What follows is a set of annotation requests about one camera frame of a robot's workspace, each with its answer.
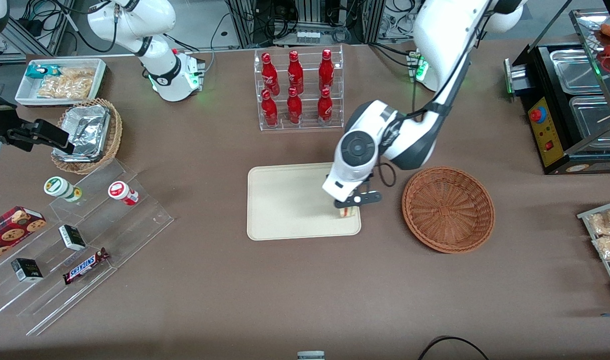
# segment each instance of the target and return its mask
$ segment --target clear acrylic display stand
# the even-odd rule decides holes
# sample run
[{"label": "clear acrylic display stand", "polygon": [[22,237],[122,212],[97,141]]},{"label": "clear acrylic display stand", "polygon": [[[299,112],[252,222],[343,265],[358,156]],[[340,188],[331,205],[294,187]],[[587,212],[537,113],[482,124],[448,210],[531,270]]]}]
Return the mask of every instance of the clear acrylic display stand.
[{"label": "clear acrylic display stand", "polygon": [[[329,125],[322,126],[318,123],[318,100],[320,99],[320,89],[318,87],[318,68],[323,59],[324,49],[332,51],[332,63],[334,64],[334,85],[330,91],[330,98],[333,102],[332,119]],[[271,62],[278,72],[278,84],[280,93],[273,96],[273,100],[278,107],[277,127],[268,127],[264,120],[263,108],[261,107],[261,91],[263,84],[263,62],[261,54],[269,53]],[[289,121],[287,112],[287,90],[289,89],[289,78],[287,68],[289,67],[289,54],[278,48],[265,48],[256,50],[254,56],[254,79],[256,86],[256,100],[258,102],[258,119],[261,130],[293,130],[293,129],[312,129],[312,128],[341,128],[344,126],[344,83],[343,83],[343,48],[341,46],[327,47],[299,47],[298,59],[303,66],[305,89],[300,94],[303,103],[303,116],[300,125],[293,125]]]},{"label": "clear acrylic display stand", "polygon": [[[112,182],[122,180],[138,192],[133,206],[109,198]],[[78,301],[113,274],[138,250],[158,235],[174,219],[136,180],[136,173],[114,159],[96,169],[76,186],[83,190],[77,202],[54,200],[42,214],[48,221],[34,239],[27,239],[0,258],[0,313],[18,316],[27,335],[39,335]],[[76,226],[87,248],[73,251],[65,247],[58,228]],[[110,255],[88,273],[65,285],[68,273],[96,251]],[[11,262],[15,258],[34,259],[44,278],[40,282],[18,281]]]}]

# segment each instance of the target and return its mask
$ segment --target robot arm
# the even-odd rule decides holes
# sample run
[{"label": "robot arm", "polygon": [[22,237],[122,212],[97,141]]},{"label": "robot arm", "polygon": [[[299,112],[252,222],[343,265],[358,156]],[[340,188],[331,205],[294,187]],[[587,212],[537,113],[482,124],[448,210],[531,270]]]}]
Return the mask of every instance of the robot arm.
[{"label": "robot arm", "polygon": [[[509,6],[513,5],[515,10],[511,14],[516,11],[522,13],[525,2],[526,0],[427,0],[422,5],[414,25],[414,41],[426,61],[435,69],[439,90],[415,114],[401,114],[379,100],[356,109],[346,125],[346,133],[335,149],[334,164],[323,184],[323,189],[337,200],[336,207],[372,202],[366,193],[348,198],[369,178],[379,155],[385,156],[403,170],[418,169],[427,161],[469,68],[469,51],[485,14],[503,5],[507,9],[508,3],[512,3]],[[494,23],[507,27],[506,22],[517,22],[519,18],[514,14],[505,18],[497,17]]]},{"label": "robot arm", "polygon": [[[194,57],[175,54],[161,36],[174,28],[176,13],[167,0],[112,0],[95,5],[87,15],[100,38],[113,41],[136,55],[149,73],[154,90],[167,101],[180,101],[199,91],[202,73]],[[70,21],[74,30],[76,25]]]},{"label": "robot arm", "polygon": [[[0,0],[0,33],[9,21],[9,4]],[[58,148],[68,154],[74,152],[69,143],[69,134],[42,119],[29,122],[18,117],[16,106],[0,97],[0,142],[31,151],[34,144],[44,144]]]}]

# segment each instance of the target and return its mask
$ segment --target aluminum foil container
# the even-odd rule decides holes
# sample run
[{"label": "aluminum foil container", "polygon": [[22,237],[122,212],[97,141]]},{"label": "aluminum foil container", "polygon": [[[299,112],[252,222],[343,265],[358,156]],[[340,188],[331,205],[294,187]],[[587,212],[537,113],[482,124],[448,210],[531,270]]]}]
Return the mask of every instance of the aluminum foil container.
[{"label": "aluminum foil container", "polygon": [[71,155],[54,149],[53,156],[62,162],[98,162],[103,158],[111,112],[103,105],[72,107],[65,113],[61,128],[74,144]]}]

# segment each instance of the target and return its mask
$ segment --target clear acrylic bottle rack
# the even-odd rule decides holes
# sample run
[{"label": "clear acrylic bottle rack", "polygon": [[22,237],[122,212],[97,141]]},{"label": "clear acrylic bottle rack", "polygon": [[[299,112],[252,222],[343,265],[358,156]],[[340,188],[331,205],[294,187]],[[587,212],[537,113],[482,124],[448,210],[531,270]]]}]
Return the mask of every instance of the clear acrylic bottle rack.
[{"label": "clear acrylic bottle rack", "polygon": [[[287,76],[287,68],[289,67],[289,51],[298,51],[298,59],[303,66],[303,76],[305,82],[305,91],[300,94],[300,100],[303,103],[303,116],[300,125],[293,125],[289,121],[287,112],[287,89],[289,89],[289,78]],[[320,99],[320,89],[318,88],[318,68],[323,59],[323,50],[330,49],[332,51],[332,63],[334,64],[334,86],[330,91],[330,98],[333,102],[332,120],[329,125],[322,126],[318,123],[318,100]],[[280,85],[280,93],[273,96],[278,108],[278,126],[268,127],[264,120],[263,109],[261,107],[261,91],[264,89],[263,84],[263,62],[261,55],[269,53],[271,55],[271,63],[278,72],[278,83]],[[312,129],[312,128],[341,128],[344,126],[344,82],[343,82],[343,48],[341,46],[327,47],[298,47],[298,48],[264,48],[256,50],[254,54],[254,79],[256,87],[256,101],[258,102],[258,119],[261,130],[294,130],[294,129]]]}]

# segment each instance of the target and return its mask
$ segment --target brown woven basket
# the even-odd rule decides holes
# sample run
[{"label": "brown woven basket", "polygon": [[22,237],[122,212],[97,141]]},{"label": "brown woven basket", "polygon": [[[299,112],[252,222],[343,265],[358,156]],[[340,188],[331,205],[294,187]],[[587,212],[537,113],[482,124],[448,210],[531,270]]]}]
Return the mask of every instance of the brown woven basket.
[{"label": "brown woven basket", "polygon": [[[113,159],[118,152],[118,148],[120,147],[120,137],[122,136],[122,119],[120,118],[120,114],[109,101],[106,101],[103,98],[95,98],[94,100],[84,101],[74,105],[74,107],[90,107],[92,105],[103,105],[111,111],[109,123],[110,128],[108,129],[107,141],[105,142],[104,156],[102,159],[100,159],[100,161],[97,162],[64,162],[51,155],[51,161],[53,161],[60,170],[67,171],[68,173],[87,175],[94,171],[94,169],[97,167],[101,166],[101,164]],[[58,126],[62,126],[64,119],[65,114],[60,117]]]},{"label": "brown woven basket", "polygon": [[403,216],[416,237],[442,253],[473,251],[492,234],[494,204],[464,171],[436,166],[419,171],[403,192]]}]

